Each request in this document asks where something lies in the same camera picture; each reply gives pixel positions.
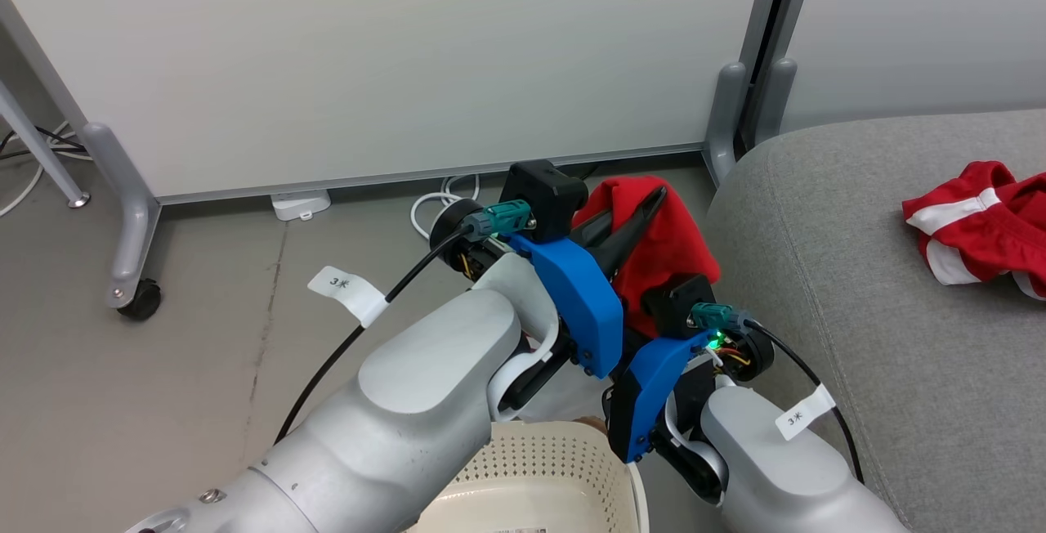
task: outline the teal connector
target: teal connector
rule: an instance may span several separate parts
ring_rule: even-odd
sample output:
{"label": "teal connector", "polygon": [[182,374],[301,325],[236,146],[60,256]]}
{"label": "teal connector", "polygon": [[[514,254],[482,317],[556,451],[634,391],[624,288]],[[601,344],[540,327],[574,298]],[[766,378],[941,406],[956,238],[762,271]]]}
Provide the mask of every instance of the teal connector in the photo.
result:
{"label": "teal connector", "polygon": [[487,206],[483,212],[491,217],[493,234],[523,231],[527,221],[530,221],[530,205],[523,201],[501,202],[499,205]]}
{"label": "teal connector", "polygon": [[702,331],[708,331],[711,328],[721,331],[723,328],[730,327],[730,314],[732,312],[733,306],[725,305],[725,303],[699,302],[690,309],[690,318],[693,320],[695,327],[702,329]]}

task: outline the sofa seam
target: sofa seam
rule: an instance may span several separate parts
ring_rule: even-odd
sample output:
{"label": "sofa seam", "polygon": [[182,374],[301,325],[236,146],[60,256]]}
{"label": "sofa seam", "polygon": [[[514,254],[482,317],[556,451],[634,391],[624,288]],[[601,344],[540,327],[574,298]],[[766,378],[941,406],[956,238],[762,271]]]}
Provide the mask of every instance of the sofa seam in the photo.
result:
{"label": "sofa seam", "polygon": [[793,268],[795,268],[797,276],[799,277],[799,283],[802,286],[803,296],[805,296],[806,302],[811,306],[811,309],[814,310],[815,322],[817,324],[816,327],[817,339],[821,346],[821,349],[828,357],[829,362],[828,365],[831,367],[832,373],[836,377],[837,383],[840,385],[840,388],[843,391],[843,395],[845,396],[846,401],[850,403],[850,407],[855,411],[855,415],[852,418],[855,425],[857,427],[856,431],[858,432],[858,436],[861,438],[862,443],[864,443],[865,449],[868,450],[868,456],[869,459],[871,460],[871,464],[877,468],[879,472],[879,477],[877,480],[882,480],[882,489],[889,499],[889,503],[892,506],[894,512],[896,512],[897,516],[901,517],[901,520],[902,523],[904,523],[905,527],[911,529],[911,523],[905,515],[904,509],[901,508],[901,505],[897,502],[896,494],[894,494],[893,488],[892,486],[890,486],[889,478],[886,477],[886,471],[883,469],[882,463],[879,461],[879,456],[878,454],[876,454],[876,450],[871,445],[871,438],[868,436],[867,430],[865,428],[865,422],[861,418],[860,405],[857,402],[856,396],[854,396],[850,391],[849,381],[847,380],[845,370],[843,369],[843,366],[839,361],[839,355],[836,353],[835,347],[833,347],[833,344],[831,343],[832,340],[828,339],[829,331],[827,328],[827,322],[825,322],[824,320],[823,310],[821,309],[821,303],[817,298],[817,296],[814,294],[814,289],[811,286],[810,277],[806,273],[805,264],[802,260],[802,257],[799,257],[799,251],[796,249],[796,241],[793,238],[791,228],[789,228],[788,221],[786,219],[783,213],[783,208],[781,208],[781,202],[779,195],[777,194],[777,184],[775,179],[776,167],[774,167],[772,159],[774,153],[777,149],[778,144],[780,143],[779,142],[775,143],[771,146],[768,146],[767,148],[765,177],[767,179],[767,186],[770,189],[770,198],[774,202],[773,208],[774,210],[776,210],[778,224],[780,224],[781,231],[783,231],[784,234],[784,241],[788,245],[789,258],[790,260],[792,260],[792,265]]}

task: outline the floor crack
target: floor crack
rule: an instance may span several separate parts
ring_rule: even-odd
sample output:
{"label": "floor crack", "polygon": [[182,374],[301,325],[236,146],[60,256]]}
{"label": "floor crack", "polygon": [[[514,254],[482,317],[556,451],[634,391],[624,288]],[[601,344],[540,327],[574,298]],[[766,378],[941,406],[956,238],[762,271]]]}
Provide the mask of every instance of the floor crack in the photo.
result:
{"label": "floor crack", "polygon": [[291,223],[283,224],[283,236],[279,242],[279,254],[276,256],[275,270],[272,275],[272,288],[269,291],[269,306],[266,308],[265,325],[262,325],[262,332],[258,334],[258,351],[254,355],[254,381],[251,384],[251,396],[247,401],[247,422],[244,424],[244,447],[240,451],[240,461],[247,457],[247,440],[251,432],[251,418],[254,417],[254,395],[258,389],[258,373],[262,373],[262,362],[269,351],[269,334],[272,332],[272,306],[276,302],[276,287],[279,284],[279,272],[283,265],[283,250],[287,247],[287,235],[291,229]]}

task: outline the red cloth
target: red cloth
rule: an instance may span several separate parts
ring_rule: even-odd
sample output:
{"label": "red cloth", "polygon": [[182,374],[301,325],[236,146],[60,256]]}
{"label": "red cloth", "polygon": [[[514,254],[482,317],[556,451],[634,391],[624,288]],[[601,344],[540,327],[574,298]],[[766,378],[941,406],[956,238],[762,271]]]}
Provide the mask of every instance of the red cloth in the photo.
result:
{"label": "red cloth", "polygon": [[661,286],[674,273],[702,273],[709,282],[719,280],[719,264],[705,246],[693,216],[672,186],[653,176],[608,179],[592,191],[585,208],[574,215],[574,227],[577,227],[602,210],[611,209],[611,229],[616,231],[632,216],[640,202],[661,186],[668,190],[661,209],[613,282],[614,291],[626,303],[626,325],[652,339],[658,337],[654,320],[639,309],[643,292]]}
{"label": "red cloth", "polygon": [[938,282],[1013,273],[1025,295],[1046,301],[1046,172],[1017,182],[998,161],[974,161],[902,208]]}

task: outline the laundry basket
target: laundry basket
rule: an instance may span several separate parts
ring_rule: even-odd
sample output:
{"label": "laundry basket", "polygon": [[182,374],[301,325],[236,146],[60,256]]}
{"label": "laundry basket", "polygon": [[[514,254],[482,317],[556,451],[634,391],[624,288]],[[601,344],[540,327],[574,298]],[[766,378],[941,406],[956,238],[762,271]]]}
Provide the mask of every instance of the laundry basket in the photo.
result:
{"label": "laundry basket", "polygon": [[495,422],[408,533],[649,533],[635,464],[579,422]]}

